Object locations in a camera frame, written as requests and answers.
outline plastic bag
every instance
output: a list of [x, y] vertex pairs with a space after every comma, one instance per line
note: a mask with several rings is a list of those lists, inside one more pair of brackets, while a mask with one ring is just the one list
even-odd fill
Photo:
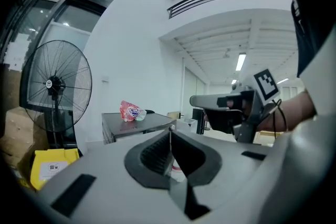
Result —
[[124, 119], [124, 121], [133, 121], [134, 119], [137, 119], [138, 116], [137, 120], [142, 121], [146, 116], [145, 110], [142, 110], [137, 105], [126, 101], [121, 101], [120, 113], [121, 118]]

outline human arm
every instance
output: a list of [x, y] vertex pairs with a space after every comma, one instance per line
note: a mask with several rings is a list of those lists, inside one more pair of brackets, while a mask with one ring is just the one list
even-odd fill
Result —
[[[307, 91], [298, 94], [290, 100], [282, 102], [280, 107], [286, 117], [289, 131], [293, 130], [300, 122], [310, 119], [316, 114], [313, 102]], [[274, 113], [276, 131], [285, 132], [286, 127], [280, 111], [276, 110]], [[261, 122], [257, 130], [273, 132], [273, 115], [270, 115]]]

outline gray table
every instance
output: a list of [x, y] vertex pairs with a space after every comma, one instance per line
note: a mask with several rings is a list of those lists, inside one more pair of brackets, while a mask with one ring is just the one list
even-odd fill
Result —
[[175, 119], [156, 113], [147, 114], [143, 121], [130, 122], [125, 122], [120, 113], [103, 113], [102, 121], [104, 139], [108, 143], [133, 134], [163, 130], [171, 124], [176, 124]]

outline gray plastic surface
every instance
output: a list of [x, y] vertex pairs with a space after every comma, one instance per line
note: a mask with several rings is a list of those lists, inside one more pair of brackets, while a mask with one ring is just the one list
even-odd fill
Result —
[[223, 97], [232, 97], [232, 96], [240, 96], [240, 93], [230, 93], [230, 94], [211, 94], [211, 95], [193, 95], [190, 97], [190, 105], [197, 107], [197, 108], [203, 108], [203, 109], [211, 109], [216, 111], [227, 111], [229, 108], [218, 107], [217, 100], [218, 98]]
[[[212, 211], [194, 223], [282, 223], [325, 178], [335, 156], [335, 116], [301, 123], [281, 135], [273, 148], [186, 134], [217, 150], [222, 169], [197, 201]], [[39, 192], [51, 204], [80, 174], [97, 177], [72, 219], [80, 223], [190, 223], [168, 191], [147, 189], [126, 171], [124, 157], [134, 145], [159, 132], [105, 145], [52, 178]], [[243, 151], [267, 154], [263, 161]]]

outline white label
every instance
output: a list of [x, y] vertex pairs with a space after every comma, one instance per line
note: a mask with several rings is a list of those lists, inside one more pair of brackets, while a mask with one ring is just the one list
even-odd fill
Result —
[[68, 162], [41, 163], [39, 179], [49, 180], [67, 166], [68, 166]]
[[47, 80], [47, 82], [46, 82], [47, 89], [50, 89], [51, 86], [53, 86], [51, 80]]
[[277, 84], [268, 69], [263, 70], [253, 76], [253, 88], [257, 90], [263, 105], [272, 101], [280, 95]]

